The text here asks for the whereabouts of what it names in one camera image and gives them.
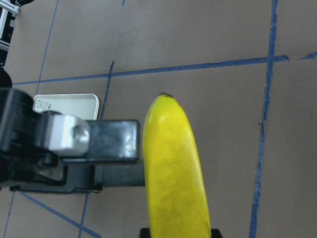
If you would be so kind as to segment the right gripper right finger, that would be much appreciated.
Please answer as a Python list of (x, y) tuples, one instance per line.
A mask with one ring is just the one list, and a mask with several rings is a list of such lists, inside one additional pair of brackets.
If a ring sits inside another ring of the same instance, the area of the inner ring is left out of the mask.
[[(139, 238), (150, 238), (150, 229), (149, 228), (141, 228), (139, 232)], [(212, 238), (223, 238), (223, 235), (219, 229), (211, 229), (211, 237)]]

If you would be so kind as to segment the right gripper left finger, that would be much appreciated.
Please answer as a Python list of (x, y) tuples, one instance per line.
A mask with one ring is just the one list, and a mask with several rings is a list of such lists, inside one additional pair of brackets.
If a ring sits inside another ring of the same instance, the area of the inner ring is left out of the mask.
[(140, 125), (38, 113), (25, 92), (0, 90), (0, 185), (12, 191), (99, 193), (144, 186)]

